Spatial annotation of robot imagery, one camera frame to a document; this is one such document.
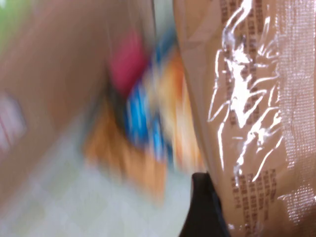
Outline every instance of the white floor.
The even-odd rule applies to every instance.
[[[0,216],[0,237],[175,237],[190,202],[190,177],[170,172],[154,204],[133,185],[89,170],[85,118],[72,124]]]

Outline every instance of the orange packaging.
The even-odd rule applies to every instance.
[[[173,165],[187,173],[205,170],[194,131],[189,93],[178,47],[170,53],[156,83],[155,86],[149,83],[146,88],[152,107],[158,106],[163,135],[172,145]]]
[[[129,143],[118,127],[109,103],[102,102],[99,117],[88,138],[84,153],[89,165],[102,164],[120,178],[127,178],[154,199],[162,200],[166,164]]]
[[[174,15],[231,236],[316,236],[315,1],[174,0]]]

